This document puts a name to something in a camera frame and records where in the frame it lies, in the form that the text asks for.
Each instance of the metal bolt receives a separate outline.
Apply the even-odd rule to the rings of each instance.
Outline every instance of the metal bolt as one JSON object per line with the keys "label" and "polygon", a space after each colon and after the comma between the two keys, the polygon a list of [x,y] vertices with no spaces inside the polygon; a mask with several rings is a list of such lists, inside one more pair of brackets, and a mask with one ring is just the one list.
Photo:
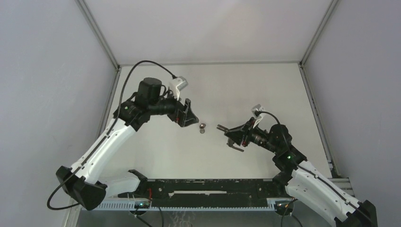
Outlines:
{"label": "metal bolt", "polygon": [[201,134],[204,134],[204,133],[205,133],[205,127],[206,127],[206,124],[205,124],[205,123],[201,123],[201,124],[199,125],[199,128],[200,128],[199,132],[200,132]]}

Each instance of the black joint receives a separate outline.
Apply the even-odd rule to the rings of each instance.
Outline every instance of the black joint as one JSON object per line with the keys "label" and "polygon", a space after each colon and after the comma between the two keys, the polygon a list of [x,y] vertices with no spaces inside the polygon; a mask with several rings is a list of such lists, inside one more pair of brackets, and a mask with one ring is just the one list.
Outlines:
{"label": "black joint", "polygon": [[[71,174],[72,172],[70,169],[65,166],[61,166],[56,172],[56,176],[60,183],[64,182],[71,176]],[[74,175],[65,182],[62,188],[85,209],[93,210],[105,198],[107,185],[102,184],[99,181],[95,184],[86,183],[83,177],[78,178]]]}

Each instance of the white floor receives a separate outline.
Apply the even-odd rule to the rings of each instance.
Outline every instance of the white floor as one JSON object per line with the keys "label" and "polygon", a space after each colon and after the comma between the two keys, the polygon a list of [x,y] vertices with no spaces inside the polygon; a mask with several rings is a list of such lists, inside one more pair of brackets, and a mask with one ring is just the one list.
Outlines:
{"label": "white floor", "polygon": [[[180,128],[167,116],[153,116],[110,160],[102,175],[136,169],[148,178],[273,178],[279,170],[273,153],[254,144],[239,152],[226,145],[227,137],[217,124],[233,128],[252,116],[251,107],[261,104],[286,125],[293,145],[326,177],[331,177],[322,142],[297,64],[223,64],[168,66],[184,76],[189,86],[182,98],[192,101],[199,126]],[[131,67],[123,67],[111,113],[117,108],[122,84]],[[134,70],[123,100],[137,91],[145,77],[165,85],[170,75],[157,66]],[[274,119],[266,116],[259,127],[269,130]]]}

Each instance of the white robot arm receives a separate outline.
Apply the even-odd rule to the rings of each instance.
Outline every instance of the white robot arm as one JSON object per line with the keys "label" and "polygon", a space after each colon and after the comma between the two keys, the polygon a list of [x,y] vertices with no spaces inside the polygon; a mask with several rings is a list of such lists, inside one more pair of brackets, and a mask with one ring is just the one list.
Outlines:
{"label": "white robot arm", "polygon": [[[285,125],[261,105],[252,108],[254,117],[245,124],[228,129],[218,125],[228,137],[227,145],[248,146],[254,143],[275,154],[273,161],[281,171],[273,181],[281,190],[313,209],[333,227],[376,227],[376,209],[372,203],[361,203],[324,177],[307,158],[291,145],[292,137]],[[271,115],[277,124],[270,131],[258,127],[264,115]]]}
{"label": "white robot arm", "polygon": [[179,91],[187,85],[185,78],[173,77],[169,89],[160,95],[162,87],[160,80],[145,78],[141,81],[138,92],[119,106],[106,130],[89,150],[71,167],[61,166],[57,170],[56,176],[61,184],[50,196],[47,202],[48,208],[52,210],[68,208],[50,206],[52,196],[61,187],[87,210],[96,208],[106,197],[135,191],[140,180],[132,173],[107,179],[99,179],[100,174],[119,147],[148,122],[152,115],[167,115],[181,127],[199,122],[191,110],[191,101],[186,99],[184,105],[180,102]]}

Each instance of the gray wall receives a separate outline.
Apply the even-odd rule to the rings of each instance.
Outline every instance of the gray wall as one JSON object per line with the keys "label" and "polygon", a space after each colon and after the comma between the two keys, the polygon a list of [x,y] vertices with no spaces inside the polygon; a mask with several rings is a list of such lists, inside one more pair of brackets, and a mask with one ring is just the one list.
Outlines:
{"label": "gray wall", "polygon": [[72,0],[3,0],[0,34],[0,225],[60,226],[55,172],[96,139],[114,68]]}
{"label": "gray wall", "polygon": [[399,226],[401,1],[343,0],[306,66],[343,176]]}

